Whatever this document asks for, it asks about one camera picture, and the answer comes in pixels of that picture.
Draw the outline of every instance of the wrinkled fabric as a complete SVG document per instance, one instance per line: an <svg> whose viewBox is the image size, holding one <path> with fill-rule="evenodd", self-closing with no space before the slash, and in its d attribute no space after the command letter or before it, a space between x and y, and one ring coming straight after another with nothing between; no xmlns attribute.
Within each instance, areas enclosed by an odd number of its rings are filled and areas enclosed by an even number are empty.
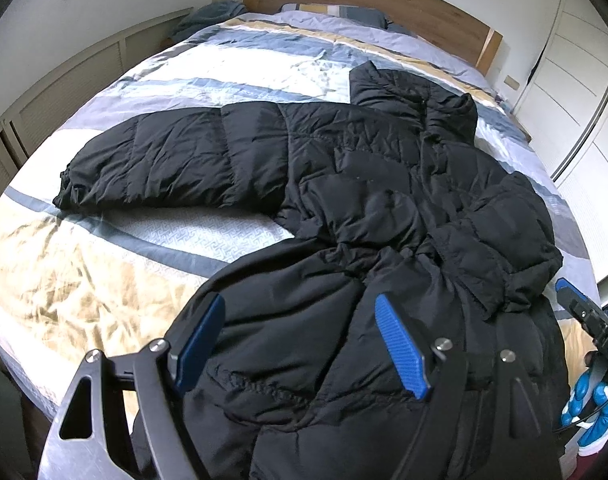
<svg viewBox="0 0 608 480"><path fill-rule="evenodd" d="M510 348L553 424L568 399L545 285L562 264L545 204L473 146L477 112L410 73L350 74L351 104L248 102L144 114L93 138L54 204L229 207L295 238L225 267L226 325L184 422L214 479L388 479L426 404L405 391L374 321L386 292L471 367L449 478L484 462L492 356ZM150 468L143 430L138 460Z"/></svg>

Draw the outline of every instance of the striped bedspread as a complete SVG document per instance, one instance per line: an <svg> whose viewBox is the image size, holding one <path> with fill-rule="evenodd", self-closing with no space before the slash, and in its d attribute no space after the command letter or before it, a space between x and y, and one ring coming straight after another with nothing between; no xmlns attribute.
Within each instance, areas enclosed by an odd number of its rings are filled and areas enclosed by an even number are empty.
<svg viewBox="0 0 608 480"><path fill-rule="evenodd" d="M306 12L246 14L153 56L92 98L18 172L0 199L0 348L37 395L57 406L92 348L137 351L161 335L217 270L290 234L262 216L140 209L87 217L52 204L60 172L93 136L135 115L252 100L350 101L351 68L417 73L478 104L476 144L521 171L544 199L565 276L594 300L597 286L568 205L522 133L472 67L423 42ZM551 300L566 341L571 379L591 345ZM134 403L128 407L132 416Z"/></svg>

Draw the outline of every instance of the blue and white glove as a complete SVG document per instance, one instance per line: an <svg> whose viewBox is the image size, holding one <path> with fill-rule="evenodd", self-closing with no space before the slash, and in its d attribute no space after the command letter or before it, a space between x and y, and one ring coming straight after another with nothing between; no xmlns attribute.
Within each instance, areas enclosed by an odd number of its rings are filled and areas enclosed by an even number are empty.
<svg viewBox="0 0 608 480"><path fill-rule="evenodd" d="M590 371L587 370L575 383L571 398L562 410L562 426L568 426L579 420L578 415L582 411L584 399L589 393L589 378ZM606 402L608 400L608 385L603 382L598 383L593 390L593 400L598 406ZM599 452L608 440L608 404L600 410L599 415L593 422L581 422L578 426L586 429L586 432L578 441L578 455L589 456Z"/></svg>

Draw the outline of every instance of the bed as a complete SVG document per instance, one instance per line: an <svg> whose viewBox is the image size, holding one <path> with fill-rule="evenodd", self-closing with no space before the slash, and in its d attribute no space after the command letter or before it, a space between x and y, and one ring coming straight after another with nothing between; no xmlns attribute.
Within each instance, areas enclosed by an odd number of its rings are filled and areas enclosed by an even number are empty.
<svg viewBox="0 0 608 480"><path fill-rule="evenodd" d="M421 38L300 10L289 2L377 8ZM476 145L530 179L550 212L564 276L599 301L571 211L523 133L495 103L484 74L501 35L441 0L244 0L251 13L206 28L127 72L82 106L18 172L0 198L0 355L50 418L85 352L137 351L164 333L201 284L240 256L291 234L262 216L202 208L66 214L51 201L60 172L92 137L135 115L233 102L349 102L348 72L417 73L478 107ZM549 298L570 381L590 339ZM136 401L127 399L129 420Z"/></svg>

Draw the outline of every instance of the jacket sleeve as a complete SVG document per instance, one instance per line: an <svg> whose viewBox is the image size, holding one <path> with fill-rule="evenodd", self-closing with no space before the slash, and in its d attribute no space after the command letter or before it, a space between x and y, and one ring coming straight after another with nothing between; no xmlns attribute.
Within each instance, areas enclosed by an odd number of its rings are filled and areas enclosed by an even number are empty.
<svg viewBox="0 0 608 480"><path fill-rule="evenodd" d="M53 203L86 214L201 205L272 215L284 197L287 145L272 103L144 114L90 140Z"/></svg>

